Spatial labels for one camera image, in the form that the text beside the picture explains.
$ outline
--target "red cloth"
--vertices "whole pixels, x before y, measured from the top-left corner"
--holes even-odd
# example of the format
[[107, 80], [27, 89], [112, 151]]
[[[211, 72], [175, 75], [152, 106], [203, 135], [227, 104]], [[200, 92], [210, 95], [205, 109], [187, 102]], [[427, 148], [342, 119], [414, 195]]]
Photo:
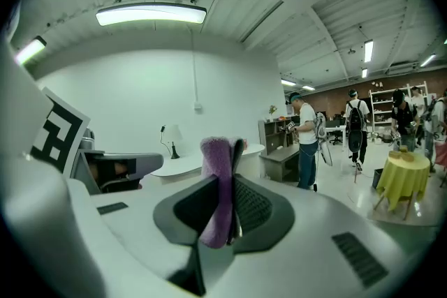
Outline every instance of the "red cloth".
[[436, 151], [436, 164], [440, 164], [443, 167], [447, 167], [447, 142], [445, 143], [434, 143], [434, 150]]

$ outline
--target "brown wall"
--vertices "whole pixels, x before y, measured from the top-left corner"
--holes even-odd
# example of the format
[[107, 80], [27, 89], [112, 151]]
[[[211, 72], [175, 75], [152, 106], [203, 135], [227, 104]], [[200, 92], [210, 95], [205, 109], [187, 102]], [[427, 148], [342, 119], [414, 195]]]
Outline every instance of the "brown wall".
[[[437, 96], [440, 97], [447, 87], [447, 69], [412, 73], [405, 76], [385, 77], [382, 80], [374, 80], [376, 83], [383, 83], [382, 89], [404, 87], [407, 83], [410, 84], [410, 86], [414, 86], [416, 84], [423, 84], [424, 81], [427, 82], [428, 92], [430, 94], [437, 94]], [[373, 82], [373, 80], [355, 84], [353, 86], [340, 87], [338, 89], [318, 92], [317, 94], [310, 94], [305, 96], [305, 100], [314, 108], [315, 111], [326, 111], [327, 117], [333, 117], [334, 114], [345, 110], [346, 101], [349, 99], [348, 91], [350, 88], [357, 90], [359, 98], [369, 97], [369, 90], [381, 90], [371, 82]]]

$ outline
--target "white wall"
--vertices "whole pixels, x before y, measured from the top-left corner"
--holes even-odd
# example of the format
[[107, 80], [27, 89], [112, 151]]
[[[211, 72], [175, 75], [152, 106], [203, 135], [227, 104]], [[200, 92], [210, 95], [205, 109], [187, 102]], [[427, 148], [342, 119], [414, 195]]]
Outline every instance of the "white wall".
[[34, 71], [40, 88], [91, 118], [96, 148], [111, 152], [166, 154], [160, 127], [179, 124], [180, 155], [198, 150], [210, 135], [259, 142], [259, 119], [270, 105], [286, 114], [277, 62], [245, 51], [239, 43], [194, 35], [198, 100], [188, 33], [121, 33], [83, 43], [42, 62]]

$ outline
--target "man in white shirt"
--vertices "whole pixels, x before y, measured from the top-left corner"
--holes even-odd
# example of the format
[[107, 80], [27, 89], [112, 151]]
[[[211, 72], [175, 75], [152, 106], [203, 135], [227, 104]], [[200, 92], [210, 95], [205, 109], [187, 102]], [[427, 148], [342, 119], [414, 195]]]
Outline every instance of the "man in white shirt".
[[[349, 122], [349, 117], [351, 116], [352, 108], [358, 108], [363, 115], [362, 146], [360, 147], [360, 162], [363, 165], [363, 163], [365, 162], [366, 147], [368, 145], [366, 116], [369, 113], [369, 108], [365, 101], [358, 99], [358, 93], [355, 89], [349, 90], [349, 97], [351, 97], [351, 100], [346, 104], [346, 124]], [[352, 153], [353, 167], [357, 166], [359, 171], [362, 171], [362, 166], [357, 162], [357, 159], [358, 159], [358, 152]]]
[[299, 133], [300, 156], [298, 168], [300, 182], [298, 188], [309, 189], [315, 184], [316, 164], [315, 153], [318, 150], [318, 142], [315, 136], [315, 111], [309, 103], [306, 103], [300, 94], [293, 92], [289, 96], [290, 103], [295, 113], [300, 114], [300, 126], [293, 130]]
[[[425, 111], [424, 96], [420, 93], [420, 89], [416, 86], [411, 88], [411, 94], [413, 95], [411, 97], [411, 103], [413, 104], [413, 106], [416, 107], [416, 110], [418, 111], [418, 117], [420, 119], [420, 117], [423, 115]], [[418, 139], [416, 147], [420, 146], [421, 144], [420, 141], [422, 140], [423, 136], [424, 136], [423, 126], [419, 126], [418, 131], [416, 132], [416, 138]]]
[[430, 114], [430, 120], [426, 119], [424, 123], [425, 127], [425, 156], [429, 159], [431, 166], [430, 172], [434, 172], [433, 168], [433, 137], [435, 133], [440, 134], [443, 129], [447, 130], [446, 119], [444, 118], [444, 111], [446, 110], [447, 103], [447, 89], [444, 91], [443, 97], [436, 100], [432, 113]]

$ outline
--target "white floor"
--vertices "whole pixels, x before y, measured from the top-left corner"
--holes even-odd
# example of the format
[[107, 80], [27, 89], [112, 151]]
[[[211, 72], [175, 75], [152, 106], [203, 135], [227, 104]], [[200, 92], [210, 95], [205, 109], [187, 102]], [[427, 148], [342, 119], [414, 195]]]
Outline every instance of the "white floor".
[[[435, 226], [442, 222], [447, 210], [447, 184], [439, 188], [441, 178], [445, 176], [444, 169], [435, 165], [436, 174], [431, 174], [424, 198], [413, 202], [408, 218], [404, 215], [408, 203], [399, 203], [394, 211], [388, 211], [388, 203], [383, 200], [376, 211], [374, 205], [379, 200], [379, 194], [371, 187], [374, 170], [383, 168], [388, 152], [392, 149], [388, 144], [374, 144], [368, 141], [368, 148], [362, 174], [354, 183], [355, 168], [351, 167], [347, 148], [342, 151], [342, 145], [330, 145], [333, 166], [326, 165], [321, 158], [318, 161], [316, 182], [318, 193], [330, 196], [354, 210], [362, 217], [399, 223], [402, 225]], [[423, 149], [416, 150], [423, 154]]]

